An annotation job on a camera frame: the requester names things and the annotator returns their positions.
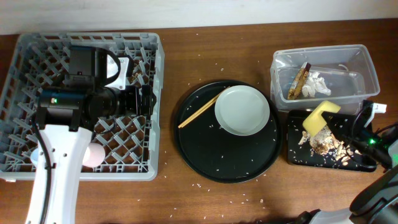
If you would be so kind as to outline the pink paper cup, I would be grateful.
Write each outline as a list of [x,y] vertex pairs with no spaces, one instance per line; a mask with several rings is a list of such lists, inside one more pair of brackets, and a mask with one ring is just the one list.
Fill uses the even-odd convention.
[[83,157],[82,165],[85,167],[98,167],[102,164],[105,158],[104,147],[98,143],[89,143]]

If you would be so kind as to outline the food scraps pile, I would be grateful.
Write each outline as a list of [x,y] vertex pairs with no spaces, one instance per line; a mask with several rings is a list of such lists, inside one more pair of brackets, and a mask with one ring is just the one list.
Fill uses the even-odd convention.
[[341,162],[347,166],[354,155],[361,155],[358,150],[352,151],[350,146],[345,146],[344,141],[339,141],[333,135],[328,126],[324,126],[316,135],[311,136],[307,131],[302,131],[302,137],[298,142],[300,148],[305,143],[310,145],[310,155],[318,154],[323,156],[324,161],[330,158],[335,164]]

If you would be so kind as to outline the blue cup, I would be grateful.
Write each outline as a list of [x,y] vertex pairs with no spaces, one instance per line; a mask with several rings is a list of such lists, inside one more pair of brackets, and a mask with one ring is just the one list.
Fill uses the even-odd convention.
[[32,151],[30,154],[30,161],[34,165],[34,167],[37,167],[38,164],[38,158],[39,158],[39,149],[36,148]]

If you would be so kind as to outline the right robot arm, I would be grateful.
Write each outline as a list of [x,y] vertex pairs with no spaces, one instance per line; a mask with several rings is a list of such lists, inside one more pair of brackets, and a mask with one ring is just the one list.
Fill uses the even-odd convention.
[[293,223],[397,223],[397,123],[374,132],[358,114],[323,111],[320,120],[362,154],[362,159],[353,159],[360,169],[373,170],[380,164],[385,174],[357,195],[349,209],[303,212]]

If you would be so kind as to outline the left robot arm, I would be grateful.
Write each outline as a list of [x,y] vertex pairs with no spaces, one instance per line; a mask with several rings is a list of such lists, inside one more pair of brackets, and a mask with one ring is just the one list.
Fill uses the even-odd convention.
[[106,49],[75,45],[64,86],[40,94],[31,118],[39,143],[26,223],[74,223],[83,157],[100,118],[154,113],[155,87],[113,86],[127,75],[121,60]]

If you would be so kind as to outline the yellow bowl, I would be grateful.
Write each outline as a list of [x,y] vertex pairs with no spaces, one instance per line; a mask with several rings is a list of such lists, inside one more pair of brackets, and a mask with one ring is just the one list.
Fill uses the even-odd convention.
[[323,101],[320,103],[303,121],[303,127],[311,137],[317,135],[324,126],[326,121],[322,117],[323,112],[337,113],[341,109],[341,106],[334,104],[330,101]]

